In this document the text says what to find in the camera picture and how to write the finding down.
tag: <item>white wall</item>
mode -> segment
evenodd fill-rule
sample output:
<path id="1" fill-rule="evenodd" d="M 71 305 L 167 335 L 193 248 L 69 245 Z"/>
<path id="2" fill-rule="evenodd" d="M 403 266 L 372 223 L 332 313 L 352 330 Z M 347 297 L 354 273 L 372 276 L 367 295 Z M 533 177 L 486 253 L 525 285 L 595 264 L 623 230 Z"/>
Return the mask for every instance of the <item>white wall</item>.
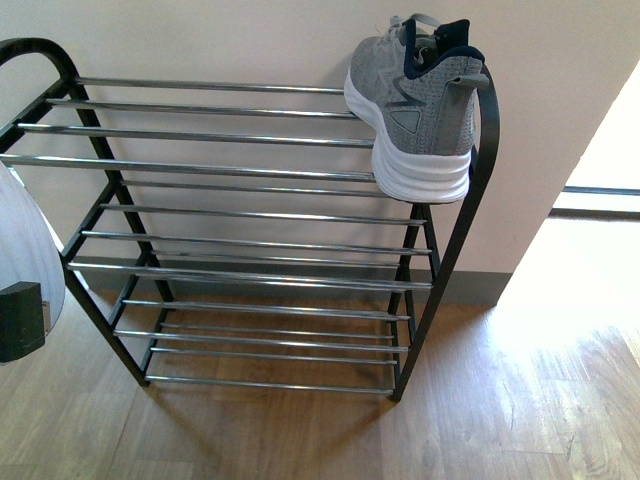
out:
<path id="1" fill-rule="evenodd" d="M 414 11 L 469 18 L 493 73 L 499 159 L 458 268 L 513 272 L 640 58 L 636 0 L 24 0 L 4 3 L 0 32 L 58 42 L 85 76 L 340 86 L 355 45 Z M 55 210 L 55 182 L 32 181 Z M 437 211 L 443 236 L 454 216 Z"/>

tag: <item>baseboard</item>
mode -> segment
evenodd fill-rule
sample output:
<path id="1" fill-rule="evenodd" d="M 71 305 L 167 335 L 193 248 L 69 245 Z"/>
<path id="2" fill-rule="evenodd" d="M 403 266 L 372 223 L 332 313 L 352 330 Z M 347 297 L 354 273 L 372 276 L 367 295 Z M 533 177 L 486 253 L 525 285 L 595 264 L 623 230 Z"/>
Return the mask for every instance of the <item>baseboard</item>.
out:
<path id="1" fill-rule="evenodd" d="M 113 264 L 113 259 L 84 257 L 77 258 L 77 263 Z M 291 276 L 331 277 L 331 278 L 366 278 L 366 279 L 393 279 L 395 269 L 392 268 L 364 268 L 364 267 L 327 267 L 327 266 L 291 266 L 276 264 L 243 264 L 243 263 L 206 263 L 165 260 L 164 267 L 181 269 L 206 268 L 211 271 L 268 273 Z M 134 261 L 125 261 L 120 264 L 133 265 Z M 449 285 L 443 297 L 443 303 L 496 305 L 500 295 L 504 291 L 511 278 L 510 273 L 500 272 L 468 272 L 456 271 L 451 276 Z M 120 290 L 124 285 L 122 275 L 104 274 L 99 272 L 84 272 L 83 276 L 93 290 Z M 431 281 L 431 272 L 428 270 L 413 270 L 413 281 Z M 170 282 L 176 294 L 193 295 L 238 295 L 243 296 L 280 296 L 299 298 L 301 296 L 322 299 L 363 299 L 379 300 L 377 292 L 345 291 L 340 289 L 324 288 L 294 288 L 294 287 L 270 287 L 261 285 L 243 285 L 241 291 L 235 284 L 213 284 L 196 282 Z M 140 281 L 138 287 L 141 291 L 155 289 L 153 282 Z M 428 292 L 415 292 L 418 302 L 425 302 Z"/>

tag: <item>shoe tongue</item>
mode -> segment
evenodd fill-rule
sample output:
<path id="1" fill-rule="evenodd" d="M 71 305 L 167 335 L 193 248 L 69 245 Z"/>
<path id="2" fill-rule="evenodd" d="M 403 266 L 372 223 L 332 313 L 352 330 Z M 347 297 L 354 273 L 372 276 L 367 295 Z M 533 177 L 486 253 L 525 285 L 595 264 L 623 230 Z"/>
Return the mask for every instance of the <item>shoe tongue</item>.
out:
<path id="1" fill-rule="evenodd" d="M 469 25 L 469 20 L 440 25 L 435 31 L 438 53 L 442 55 L 452 48 L 469 45 Z"/>

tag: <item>shoe heel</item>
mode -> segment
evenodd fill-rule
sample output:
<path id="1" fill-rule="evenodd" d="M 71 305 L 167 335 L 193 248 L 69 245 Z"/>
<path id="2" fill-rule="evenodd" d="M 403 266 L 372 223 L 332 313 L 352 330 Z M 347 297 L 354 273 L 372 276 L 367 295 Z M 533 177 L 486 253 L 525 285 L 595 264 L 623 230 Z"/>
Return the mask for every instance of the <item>shoe heel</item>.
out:
<path id="1" fill-rule="evenodd" d="M 460 141 L 469 144 L 465 150 L 471 149 L 475 91 L 488 84 L 489 79 L 482 74 L 462 75 L 446 83 L 431 144 L 435 155 L 451 155 Z"/>

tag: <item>floor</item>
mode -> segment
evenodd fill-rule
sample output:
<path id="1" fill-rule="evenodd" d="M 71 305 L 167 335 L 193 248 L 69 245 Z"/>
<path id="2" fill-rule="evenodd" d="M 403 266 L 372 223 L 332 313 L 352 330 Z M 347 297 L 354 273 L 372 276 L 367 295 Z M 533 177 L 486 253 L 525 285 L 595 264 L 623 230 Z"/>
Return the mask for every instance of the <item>floor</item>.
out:
<path id="1" fill-rule="evenodd" d="M 398 404 L 142 389 L 70 300 L 0 367 L 0 479 L 640 479 L 639 240 L 547 220 L 497 307 L 443 306 Z"/>

